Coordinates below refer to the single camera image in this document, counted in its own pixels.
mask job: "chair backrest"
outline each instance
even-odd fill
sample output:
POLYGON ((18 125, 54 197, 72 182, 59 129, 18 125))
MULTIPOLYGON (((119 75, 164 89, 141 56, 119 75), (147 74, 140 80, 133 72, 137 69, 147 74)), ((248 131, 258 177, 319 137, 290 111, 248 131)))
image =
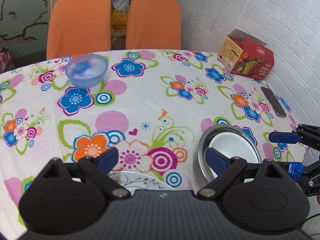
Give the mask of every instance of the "chair backrest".
POLYGON ((48 30, 47 59, 111 50, 110 0, 57 0, 48 30))
POLYGON ((181 49, 181 15, 176 0, 132 0, 126 49, 181 49))

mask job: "box logo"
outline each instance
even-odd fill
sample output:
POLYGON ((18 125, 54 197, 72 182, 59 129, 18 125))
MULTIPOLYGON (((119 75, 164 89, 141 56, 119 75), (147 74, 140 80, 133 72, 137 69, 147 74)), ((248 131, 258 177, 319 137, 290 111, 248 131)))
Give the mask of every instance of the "box logo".
POLYGON ((264 55, 264 50, 260 47, 257 47, 257 52, 260 54, 260 55, 264 55))

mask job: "yellow snack bag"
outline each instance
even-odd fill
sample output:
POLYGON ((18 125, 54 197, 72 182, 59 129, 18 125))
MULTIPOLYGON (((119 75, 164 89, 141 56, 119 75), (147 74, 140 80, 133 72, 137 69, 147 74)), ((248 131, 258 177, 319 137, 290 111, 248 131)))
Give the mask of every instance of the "yellow snack bag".
POLYGON ((130 2, 131 0, 111 0, 111 26, 114 29, 126 28, 130 2))

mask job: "floral tablecloth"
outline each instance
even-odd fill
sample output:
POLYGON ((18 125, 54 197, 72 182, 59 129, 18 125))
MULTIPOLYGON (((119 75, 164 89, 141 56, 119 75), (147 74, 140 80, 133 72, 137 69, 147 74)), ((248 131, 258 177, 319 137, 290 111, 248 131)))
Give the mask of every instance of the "floral tablecloth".
POLYGON ((75 56, 0 75, 0 231, 9 240, 25 230, 19 199, 52 157, 76 162, 115 146, 115 170, 142 172, 175 189, 197 189, 199 139, 208 127, 227 123, 248 134, 262 158, 303 160, 304 145, 268 141, 270 132, 297 125, 290 114, 276 116, 260 90, 268 85, 231 75, 216 54, 96 54, 108 60, 109 69, 92 89, 68 82, 64 68, 75 56))

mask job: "smartphone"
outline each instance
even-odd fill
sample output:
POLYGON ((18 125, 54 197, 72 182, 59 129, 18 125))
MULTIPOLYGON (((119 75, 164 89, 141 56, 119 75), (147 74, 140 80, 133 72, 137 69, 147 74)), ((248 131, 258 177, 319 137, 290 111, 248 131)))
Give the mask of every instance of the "smartphone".
POLYGON ((266 87, 261 87, 261 90, 266 96, 266 98, 268 99, 268 101, 270 102, 273 110, 276 112, 276 115, 279 117, 286 117, 287 114, 285 113, 284 109, 280 105, 278 99, 276 98, 272 90, 266 87))

